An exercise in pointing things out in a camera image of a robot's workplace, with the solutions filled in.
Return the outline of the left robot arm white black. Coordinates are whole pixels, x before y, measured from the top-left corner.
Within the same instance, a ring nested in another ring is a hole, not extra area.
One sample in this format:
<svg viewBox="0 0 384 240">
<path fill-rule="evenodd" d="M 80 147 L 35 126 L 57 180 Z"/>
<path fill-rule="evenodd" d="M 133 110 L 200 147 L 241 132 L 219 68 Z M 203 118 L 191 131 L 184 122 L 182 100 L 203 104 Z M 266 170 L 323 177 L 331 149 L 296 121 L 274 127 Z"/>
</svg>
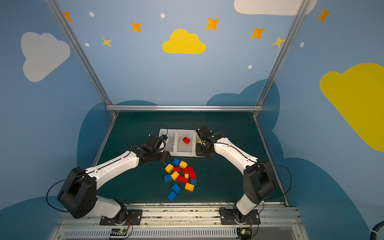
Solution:
<svg viewBox="0 0 384 240">
<path fill-rule="evenodd" d="M 75 219 L 98 215 L 121 224 L 128 219 L 126 206 L 116 199 L 98 196 L 97 190 L 128 170 L 151 162 L 165 164 L 170 157 L 165 150 L 148 152 L 136 146 L 103 164 L 85 170 L 76 167 L 64 180 L 57 200 Z"/>
</svg>

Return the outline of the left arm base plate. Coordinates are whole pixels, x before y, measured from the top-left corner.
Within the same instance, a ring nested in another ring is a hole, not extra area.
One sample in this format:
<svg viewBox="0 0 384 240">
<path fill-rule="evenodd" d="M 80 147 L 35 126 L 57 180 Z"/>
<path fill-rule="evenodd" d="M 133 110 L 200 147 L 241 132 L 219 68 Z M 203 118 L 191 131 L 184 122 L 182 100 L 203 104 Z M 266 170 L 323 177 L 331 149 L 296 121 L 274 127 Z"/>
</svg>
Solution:
<svg viewBox="0 0 384 240">
<path fill-rule="evenodd" d="M 143 210 L 121 210 L 114 218 L 102 216 L 100 226 L 138 226 L 142 215 Z"/>
</svg>

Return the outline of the red lego brick low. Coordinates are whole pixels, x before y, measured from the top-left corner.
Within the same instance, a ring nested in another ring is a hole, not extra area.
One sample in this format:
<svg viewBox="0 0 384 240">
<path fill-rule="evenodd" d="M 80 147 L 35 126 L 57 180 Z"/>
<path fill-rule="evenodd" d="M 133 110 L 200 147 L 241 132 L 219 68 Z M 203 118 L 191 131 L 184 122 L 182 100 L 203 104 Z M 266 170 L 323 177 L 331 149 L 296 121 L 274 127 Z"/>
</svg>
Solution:
<svg viewBox="0 0 384 240">
<path fill-rule="evenodd" d="M 185 177 L 183 177 L 183 176 L 178 176 L 178 177 L 177 177 L 177 180 L 178 180 L 179 182 L 183 183 L 183 184 L 186 184 L 186 183 L 188 183 L 188 181 L 189 181 L 188 178 L 185 178 Z"/>
</svg>

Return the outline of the long red lego brick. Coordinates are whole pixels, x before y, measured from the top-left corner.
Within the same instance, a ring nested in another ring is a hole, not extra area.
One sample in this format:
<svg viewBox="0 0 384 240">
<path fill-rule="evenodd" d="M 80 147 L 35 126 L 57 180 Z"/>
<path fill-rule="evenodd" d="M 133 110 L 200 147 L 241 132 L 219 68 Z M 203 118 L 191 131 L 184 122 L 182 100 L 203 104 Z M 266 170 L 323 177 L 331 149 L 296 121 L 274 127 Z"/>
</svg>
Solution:
<svg viewBox="0 0 384 240">
<path fill-rule="evenodd" d="M 189 173 L 191 173 L 191 172 L 194 172 L 194 168 L 193 168 L 192 166 L 190 166 L 190 167 L 186 167 L 186 168 L 183 169 L 183 174 L 184 174 L 184 175 L 185 175 L 185 174 L 189 174 Z"/>
</svg>

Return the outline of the blue lego brick top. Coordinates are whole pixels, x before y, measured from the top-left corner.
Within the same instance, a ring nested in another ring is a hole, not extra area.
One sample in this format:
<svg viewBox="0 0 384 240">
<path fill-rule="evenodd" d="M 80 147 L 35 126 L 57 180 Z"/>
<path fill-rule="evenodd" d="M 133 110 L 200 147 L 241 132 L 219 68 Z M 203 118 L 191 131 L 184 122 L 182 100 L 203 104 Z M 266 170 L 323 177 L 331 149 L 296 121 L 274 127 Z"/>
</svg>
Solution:
<svg viewBox="0 0 384 240">
<path fill-rule="evenodd" d="M 173 164 L 175 167 L 179 167 L 179 166 L 180 166 L 180 163 L 181 163 L 181 161 L 178 160 L 178 159 L 174 159 L 174 160 L 172 161 L 172 164 Z"/>
</svg>

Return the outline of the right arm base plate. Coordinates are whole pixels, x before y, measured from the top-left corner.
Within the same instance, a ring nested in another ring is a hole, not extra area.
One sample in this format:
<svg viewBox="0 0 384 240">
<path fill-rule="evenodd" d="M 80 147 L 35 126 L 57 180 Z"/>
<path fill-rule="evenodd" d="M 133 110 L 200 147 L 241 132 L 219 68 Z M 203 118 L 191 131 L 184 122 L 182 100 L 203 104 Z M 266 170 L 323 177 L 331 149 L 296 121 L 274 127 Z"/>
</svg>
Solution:
<svg viewBox="0 0 384 240">
<path fill-rule="evenodd" d="M 242 215 L 238 209 L 219 208 L 222 225 L 259 225 L 261 223 L 257 209 Z"/>
</svg>

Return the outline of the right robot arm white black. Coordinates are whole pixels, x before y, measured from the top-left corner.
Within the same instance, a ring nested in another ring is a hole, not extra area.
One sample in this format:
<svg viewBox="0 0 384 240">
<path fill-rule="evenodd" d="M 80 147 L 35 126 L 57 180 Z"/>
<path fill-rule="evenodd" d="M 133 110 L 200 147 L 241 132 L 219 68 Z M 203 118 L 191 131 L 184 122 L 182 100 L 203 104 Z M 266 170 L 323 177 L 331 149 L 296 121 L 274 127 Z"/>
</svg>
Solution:
<svg viewBox="0 0 384 240">
<path fill-rule="evenodd" d="M 196 144 L 196 154 L 211 158 L 221 155 L 243 174 L 244 195 L 235 204 L 234 211 L 240 218 L 247 216 L 258 204 L 279 188 L 271 164 L 247 154 L 234 145 L 221 133 L 204 135 L 198 133 L 200 143 Z"/>
</svg>

